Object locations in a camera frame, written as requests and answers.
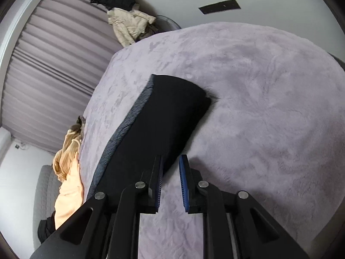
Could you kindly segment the black pants with patterned trim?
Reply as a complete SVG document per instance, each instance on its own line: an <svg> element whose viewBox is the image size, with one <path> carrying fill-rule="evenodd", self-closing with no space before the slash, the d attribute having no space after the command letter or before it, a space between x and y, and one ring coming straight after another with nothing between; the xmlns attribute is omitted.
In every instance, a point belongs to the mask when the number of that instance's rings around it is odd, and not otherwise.
<svg viewBox="0 0 345 259"><path fill-rule="evenodd" d="M211 98L182 78L151 75L96 166L87 198L102 191L115 203L122 191L150 174L155 156L167 172L184 150Z"/></svg>

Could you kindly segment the peach cream towel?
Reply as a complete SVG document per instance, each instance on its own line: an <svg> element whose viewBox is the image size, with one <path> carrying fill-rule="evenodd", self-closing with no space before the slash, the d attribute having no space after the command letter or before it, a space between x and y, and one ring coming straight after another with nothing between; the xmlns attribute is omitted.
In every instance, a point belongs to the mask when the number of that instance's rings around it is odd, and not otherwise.
<svg viewBox="0 0 345 259"><path fill-rule="evenodd" d="M54 224L56 230L83 204L84 186L80 176L78 152L72 160L66 180L62 182L55 202Z"/></svg>

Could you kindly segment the black clothes pile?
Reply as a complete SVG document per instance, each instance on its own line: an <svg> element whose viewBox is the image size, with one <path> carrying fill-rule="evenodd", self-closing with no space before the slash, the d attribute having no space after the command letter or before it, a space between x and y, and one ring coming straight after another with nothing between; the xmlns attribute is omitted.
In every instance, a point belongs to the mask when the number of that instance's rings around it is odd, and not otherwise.
<svg viewBox="0 0 345 259"><path fill-rule="evenodd" d="M56 211L53 211L50 217L39 222L38 239L41 244L45 242L56 231L54 220L55 214Z"/></svg>

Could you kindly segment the grey quilted headboard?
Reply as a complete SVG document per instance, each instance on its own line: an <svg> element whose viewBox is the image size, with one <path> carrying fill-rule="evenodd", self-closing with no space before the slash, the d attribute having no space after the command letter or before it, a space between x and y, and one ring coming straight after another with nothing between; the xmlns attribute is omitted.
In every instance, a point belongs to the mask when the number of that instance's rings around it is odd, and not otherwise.
<svg viewBox="0 0 345 259"><path fill-rule="evenodd" d="M36 250L41 243L38 239L38 225L41 220L47 219L55 211L55 202L61 182L57 179L52 166L42 166L34 195L33 206L33 246Z"/></svg>

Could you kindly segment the yellow striped garment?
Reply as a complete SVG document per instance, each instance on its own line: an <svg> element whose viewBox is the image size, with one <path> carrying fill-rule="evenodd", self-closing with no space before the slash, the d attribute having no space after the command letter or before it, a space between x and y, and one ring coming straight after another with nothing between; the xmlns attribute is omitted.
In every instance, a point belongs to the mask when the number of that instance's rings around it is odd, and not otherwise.
<svg viewBox="0 0 345 259"><path fill-rule="evenodd" d="M62 149L60 149L53 158L52 168L60 182L67 179L75 154L79 152L84 137L86 119L78 116L74 125L72 125L65 135Z"/></svg>

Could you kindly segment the lilac plush bed blanket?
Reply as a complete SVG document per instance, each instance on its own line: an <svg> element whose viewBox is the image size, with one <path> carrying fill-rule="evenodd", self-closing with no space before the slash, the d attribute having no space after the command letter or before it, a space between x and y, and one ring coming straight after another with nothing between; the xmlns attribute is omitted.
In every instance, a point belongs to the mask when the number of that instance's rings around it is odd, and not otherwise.
<svg viewBox="0 0 345 259"><path fill-rule="evenodd" d="M212 96L188 142L192 167L227 192L246 190L311 258L344 230L344 69L307 39L216 22L154 35L117 52L85 109L81 178L151 74Z"/></svg>

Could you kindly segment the white air conditioner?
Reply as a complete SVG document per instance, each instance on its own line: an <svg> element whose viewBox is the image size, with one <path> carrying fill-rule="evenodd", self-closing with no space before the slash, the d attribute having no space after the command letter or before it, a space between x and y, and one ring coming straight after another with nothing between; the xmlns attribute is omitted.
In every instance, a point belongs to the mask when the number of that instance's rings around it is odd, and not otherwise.
<svg viewBox="0 0 345 259"><path fill-rule="evenodd" d="M8 147L11 145L11 133L5 128L0 128L0 160L4 158Z"/></svg>

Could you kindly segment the pleated grey curtain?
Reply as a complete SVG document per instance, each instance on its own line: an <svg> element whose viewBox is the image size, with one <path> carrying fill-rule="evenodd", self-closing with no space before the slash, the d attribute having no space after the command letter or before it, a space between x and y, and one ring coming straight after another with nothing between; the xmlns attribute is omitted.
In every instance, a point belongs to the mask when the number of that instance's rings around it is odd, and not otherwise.
<svg viewBox="0 0 345 259"><path fill-rule="evenodd" d="M121 48L103 7L42 0L9 60L1 125L25 143L57 152Z"/></svg>

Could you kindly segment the beige puffer jacket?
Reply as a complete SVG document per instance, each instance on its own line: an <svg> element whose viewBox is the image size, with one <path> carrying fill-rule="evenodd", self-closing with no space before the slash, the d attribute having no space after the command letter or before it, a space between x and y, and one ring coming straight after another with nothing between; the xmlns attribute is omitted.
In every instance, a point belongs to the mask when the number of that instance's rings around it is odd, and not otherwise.
<svg viewBox="0 0 345 259"><path fill-rule="evenodd" d="M125 11L113 8L107 12L108 24L123 47L128 47L137 41L148 38L159 32L155 26L156 17L137 9Z"/></svg>

